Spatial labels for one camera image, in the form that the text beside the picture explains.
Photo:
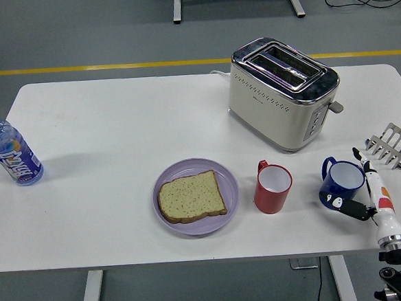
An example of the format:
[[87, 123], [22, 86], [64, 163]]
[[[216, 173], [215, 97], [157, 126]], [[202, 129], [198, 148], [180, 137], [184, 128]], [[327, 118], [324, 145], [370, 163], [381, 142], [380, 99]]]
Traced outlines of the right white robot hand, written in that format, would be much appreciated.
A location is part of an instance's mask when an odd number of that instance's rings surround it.
[[[353, 148], [353, 156], [360, 165], [349, 161], [327, 158], [322, 165], [323, 185], [319, 200], [324, 206], [360, 221], [373, 219], [378, 227], [377, 243], [380, 248], [391, 251], [401, 249], [401, 223], [378, 171], [369, 159]], [[354, 200], [355, 194], [367, 186], [371, 205]]]

